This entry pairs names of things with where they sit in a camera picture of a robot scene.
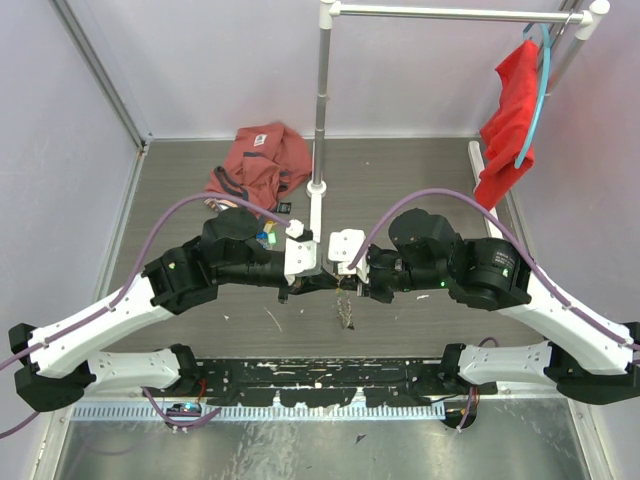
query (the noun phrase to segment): clothing label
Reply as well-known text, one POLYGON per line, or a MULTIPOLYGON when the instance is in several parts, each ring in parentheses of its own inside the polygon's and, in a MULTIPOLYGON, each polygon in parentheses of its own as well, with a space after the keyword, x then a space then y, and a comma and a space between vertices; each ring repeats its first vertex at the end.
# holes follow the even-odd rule
POLYGON ((253 146, 257 147, 258 145, 264 145, 266 139, 266 135, 256 135, 256 139, 253 141, 253 146))
POLYGON ((277 213, 291 213, 291 203, 285 203, 285 202, 280 202, 278 203, 278 206, 276 207, 276 212, 277 213))

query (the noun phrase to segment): white pole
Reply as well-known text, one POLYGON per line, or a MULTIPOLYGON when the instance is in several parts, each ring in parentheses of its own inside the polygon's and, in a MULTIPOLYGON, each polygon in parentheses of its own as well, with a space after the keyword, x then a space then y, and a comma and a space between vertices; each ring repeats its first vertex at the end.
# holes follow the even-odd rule
POLYGON ((331 15, 433 18, 443 20, 485 20, 494 22, 572 23, 584 21, 582 12, 519 12, 511 10, 476 10, 468 8, 387 7, 382 5, 348 5, 335 2, 331 15))
POLYGON ((324 132, 327 113, 327 83, 329 78, 329 51, 333 18, 330 9, 335 0, 320 0, 320 54, 318 59, 318 95, 316 99, 316 127, 313 140, 313 167, 307 194, 311 199, 309 228, 313 240, 320 242, 322 228, 322 197, 327 193, 327 184, 322 179, 324 170, 324 132))

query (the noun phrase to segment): white mount bracket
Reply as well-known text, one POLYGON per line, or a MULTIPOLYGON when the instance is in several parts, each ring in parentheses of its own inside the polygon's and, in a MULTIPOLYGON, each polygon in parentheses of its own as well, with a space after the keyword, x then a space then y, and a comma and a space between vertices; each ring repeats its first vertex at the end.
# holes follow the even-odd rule
POLYGON ((318 273, 318 244, 313 240, 296 242, 287 238, 284 248, 284 277, 293 285, 296 277, 306 277, 318 273))
POLYGON ((474 385, 489 382, 527 382, 555 385, 544 374, 551 362, 551 346, 482 348, 467 345, 460 354, 459 375, 474 385))
MULTIPOLYGON (((114 292, 61 322, 36 328, 32 332, 29 345, 44 343, 45 338, 108 306, 117 294, 118 292, 114 292)), ((96 351, 108 347, 136 330, 173 317, 173 313, 168 310, 151 305, 154 296, 149 279, 138 274, 125 298, 113 311, 30 355, 31 361, 38 363, 38 375, 49 378, 65 377, 82 362, 91 358, 96 351)))
POLYGON ((180 363, 168 348, 149 353, 98 352, 87 359, 96 381, 87 394, 140 393, 141 387, 168 388, 180 379, 180 363))
POLYGON ((366 255, 360 258, 356 268, 348 268, 365 238, 366 235, 362 230, 350 228, 331 233, 328 258, 336 263, 338 275, 358 275, 361 282, 369 283, 369 264, 366 255))

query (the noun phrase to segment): white wall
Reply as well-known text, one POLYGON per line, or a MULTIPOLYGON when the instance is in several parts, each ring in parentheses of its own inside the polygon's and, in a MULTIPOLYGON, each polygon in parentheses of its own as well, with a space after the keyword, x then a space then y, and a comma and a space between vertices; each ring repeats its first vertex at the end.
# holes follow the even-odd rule
MULTIPOLYGON (((538 260, 619 322, 639 321, 640 39, 638 2, 611 13, 543 112, 536 165, 518 185, 538 260)), ((640 399, 595 408, 620 479, 639 477, 640 399)))
MULTIPOLYGON (((92 300, 135 147, 49 2, 0 3, 0 356, 7 330, 92 300)), ((25 418, 10 367, 0 431, 25 418)), ((2 478, 26 478, 44 418, 0 440, 2 478)))
MULTIPOLYGON (((233 137, 282 120, 312 134, 319 0, 72 0, 156 138, 233 137)), ((559 0, 354 1, 555 10, 559 0)), ((328 135, 475 134, 521 24, 334 22, 328 135)))

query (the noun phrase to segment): metal floor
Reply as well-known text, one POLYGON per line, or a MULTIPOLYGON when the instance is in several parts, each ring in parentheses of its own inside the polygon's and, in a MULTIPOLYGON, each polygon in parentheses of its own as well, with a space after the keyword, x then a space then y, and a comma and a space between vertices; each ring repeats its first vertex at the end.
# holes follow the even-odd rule
POLYGON ((56 480, 590 478, 564 398, 487 397, 458 434, 439 421, 74 421, 56 480))
MULTIPOLYGON (((401 197, 422 188, 445 187, 471 194, 474 186, 469 139, 344 139, 327 142, 323 242, 331 231, 368 231, 401 197)), ((152 144, 142 167, 112 287, 124 281, 149 230, 178 199, 204 189, 210 170, 222 164, 231 142, 152 144)), ((287 197, 292 216, 308 222, 304 186, 287 197)), ((486 236, 480 214, 450 198, 429 198, 411 207, 445 215, 466 237, 486 236)), ((148 260, 200 234, 212 212, 201 203, 185 207, 161 230, 148 260)), ((504 219, 505 209, 499 209, 504 219)), ((278 242, 284 243, 280 230, 278 242)), ((390 246, 383 229, 377 240, 390 246)), ((333 292, 277 302, 275 290, 234 285, 217 301, 128 336, 112 351, 150 351, 174 343, 197 356, 440 356, 447 343, 477 343, 492 335, 503 346, 539 342, 536 332, 498 314, 474 311, 445 291, 396 294, 391 305, 352 298, 355 330, 344 330, 333 292)))

